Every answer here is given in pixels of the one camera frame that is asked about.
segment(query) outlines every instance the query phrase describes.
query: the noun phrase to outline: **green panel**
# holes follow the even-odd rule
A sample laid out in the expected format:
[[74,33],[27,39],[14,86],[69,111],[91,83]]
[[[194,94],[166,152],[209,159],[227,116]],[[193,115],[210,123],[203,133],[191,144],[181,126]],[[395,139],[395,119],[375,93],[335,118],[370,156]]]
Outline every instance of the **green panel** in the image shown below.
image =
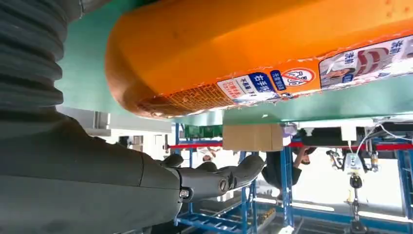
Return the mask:
[[222,137],[222,125],[193,126],[185,125],[185,138]]
[[118,18],[144,0],[114,0],[69,26],[65,57],[59,63],[63,79],[56,87],[64,93],[64,106],[110,113],[126,113],[106,85],[105,51]]
[[[116,20],[143,0],[114,0],[69,27],[66,56],[56,83],[72,108],[129,114],[112,98],[106,85],[104,60],[108,35]],[[273,123],[370,117],[413,112],[413,75],[375,81],[345,90],[255,107],[209,112],[174,121],[192,125]]]

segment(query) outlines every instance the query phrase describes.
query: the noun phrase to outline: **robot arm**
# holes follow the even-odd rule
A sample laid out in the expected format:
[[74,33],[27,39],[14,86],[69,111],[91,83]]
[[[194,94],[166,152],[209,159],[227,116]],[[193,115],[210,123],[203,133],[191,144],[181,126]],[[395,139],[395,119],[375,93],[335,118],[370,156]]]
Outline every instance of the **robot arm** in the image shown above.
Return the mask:
[[54,87],[62,77],[56,61],[63,57],[68,23],[105,2],[0,0],[0,217],[5,233],[140,229],[172,220],[183,200],[219,196],[261,171],[165,168],[147,154],[88,136],[76,120],[56,111],[63,102]]

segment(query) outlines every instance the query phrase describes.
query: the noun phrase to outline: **sticker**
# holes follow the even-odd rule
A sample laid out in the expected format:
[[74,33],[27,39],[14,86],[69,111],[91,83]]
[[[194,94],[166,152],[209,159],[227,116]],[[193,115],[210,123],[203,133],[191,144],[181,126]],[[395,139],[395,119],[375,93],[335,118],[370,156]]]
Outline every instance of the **sticker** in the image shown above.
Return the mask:
[[262,72],[223,80],[217,84],[235,103],[258,102],[278,98],[267,74]]
[[353,74],[344,75],[343,76],[343,83],[348,83],[348,82],[353,81],[353,77],[354,77]]
[[244,90],[238,84],[236,79],[227,79],[220,81],[218,82],[218,86],[230,99],[236,99],[245,94]]
[[314,79],[314,72],[307,68],[294,68],[282,73],[282,79],[287,86],[300,86]]
[[271,71],[270,74],[277,90],[283,91],[287,89],[284,84],[284,80],[282,79],[281,72],[279,70]]
[[342,52],[319,64],[322,89],[413,72],[413,36]]
[[255,72],[248,75],[258,92],[275,92],[267,74]]

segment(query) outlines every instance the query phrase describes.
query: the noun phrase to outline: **robotic finger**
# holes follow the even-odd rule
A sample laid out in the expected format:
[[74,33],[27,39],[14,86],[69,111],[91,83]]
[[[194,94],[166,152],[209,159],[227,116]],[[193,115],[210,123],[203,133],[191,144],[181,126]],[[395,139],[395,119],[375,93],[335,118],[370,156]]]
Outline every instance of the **robotic finger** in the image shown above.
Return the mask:
[[159,161],[159,164],[164,167],[179,167],[184,162],[184,158],[179,154],[171,154],[163,161]]
[[251,183],[264,167],[258,156],[246,157],[238,166],[207,172],[199,169],[176,169],[181,179],[180,197],[183,202],[222,196],[226,192]]

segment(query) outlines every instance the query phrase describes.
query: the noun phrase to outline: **blue metal rack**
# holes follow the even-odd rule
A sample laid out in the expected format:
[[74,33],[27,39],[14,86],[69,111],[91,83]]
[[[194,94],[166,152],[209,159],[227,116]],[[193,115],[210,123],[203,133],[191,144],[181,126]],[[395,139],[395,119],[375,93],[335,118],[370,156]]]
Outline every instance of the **blue metal rack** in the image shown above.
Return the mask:
[[[396,140],[393,143],[406,143],[407,141]],[[413,150],[404,151],[398,150],[397,152],[398,169],[400,176],[400,186],[402,188],[402,201],[403,208],[406,217],[410,220],[413,218]],[[282,190],[283,195],[282,207],[276,206],[277,212],[284,214],[284,226],[294,227],[294,216],[305,217],[312,219],[320,219],[338,223],[348,223],[353,219],[351,216],[336,214],[334,212],[320,212],[310,209],[293,208],[291,206],[292,200],[292,180],[291,180],[291,149],[290,147],[284,147],[282,151]],[[367,227],[378,230],[386,230],[390,232],[398,233],[413,233],[413,227],[411,222],[393,222],[374,218],[361,218],[360,219]]]
[[[176,144],[209,144],[209,143],[220,143],[220,141],[214,140],[179,140],[179,124],[176,124],[175,131]],[[389,142],[381,142],[380,139],[373,139],[374,143],[383,143],[387,144]],[[395,140],[390,144],[397,143],[410,143],[404,140]],[[192,167],[192,153],[193,150],[189,151],[189,165]],[[406,214],[406,217],[410,220],[413,218],[413,150],[404,151],[397,150],[396,152],[398,166],[399,166],[399,176],[400,176],[400,186],[402,189],[402,201],[403,208]],[[240,162],[245,158],[246,152],[241,152]],[[335,223],[350,224],[353,217],[349,215],[337,214],[334,212],[322,212],[315,211],[310,209],[303,208],[294,208],[292,206],[292,152],[290,147],[284,147],[281,153],[281,176],[282,176],[282,207],[277,205],[270,205],[270,207],[275,208],[276,213],[283,214],[283,224],[284,226],[290,226],[294,228],[294,221],[297,218],[301,218],[300,224],[296,227],[294,233],[298,233],[304,218],[318,219],[324,221],[330,221]],[[186,224],[193,226],[202,230],[213,231],[216,233],[226,233],[226,234],[247,234],[247,233],[258,233],[259,230],[262,230],[261,227],[258,227],[257,224],[257,211],[264,210],[267,211],[269,204],[262,204],[255,201],[256,194],[256,185],[255,181],[250,185],[250,193],[246,196],[246,188],[242,188],[242,198],[241,202],[237,203],[230,209],[226,209],[224,212],[218,213],[214,216],[194,213],[192,203],[189,204],[188,212],[179,215],[175,224],[178,223]],[[241,220],[231,220],[231,216],[239,214],[241,212]],[[252,215],[252,225],[249,225],[247,222],[247,215]],[[275,217],[273,214],[267,221],[268,223]],[[382,219],[375,218],[365,218],[361,217],[360,220],[369,228],[376,230],[383,230],[385,232],[397,232],[397,233],[411,233],[413,234],[413,228],[411,222],[395,222],[387,221]]]
[[[185,140],[180,141],[179,139],[179,124],[175,124],[175,144],[197,144],[197,143],[218,143],[219,141],[214,140]],[[189,167],[193,167],[192,164],[192,154],[193,149],[189,150]],[[246,157],[246,152],[240,153],[239,162],[243,161]],[[246,187],[241,190],[241,203],[232,209],[225,211],[221,214],[210,216],[205,214],[195,213],[193,210],[193,204],[189,204],[188,212],[180,214],[175,219],[175,224],[182,223],[192,227],[196,227],[203,230],[213,231],[217,233],[225,234],[249,234],[257,233],[257,211],[256,211],[256,201],[257,189],[255,181],[249,186],[249,194],[246,195]],[[251,225],[248,224],[247,216],[248,210],[251,210],[253,216],[253,222]],[[231,220],[229,217],[235,213],[241,212],[241,221]]]

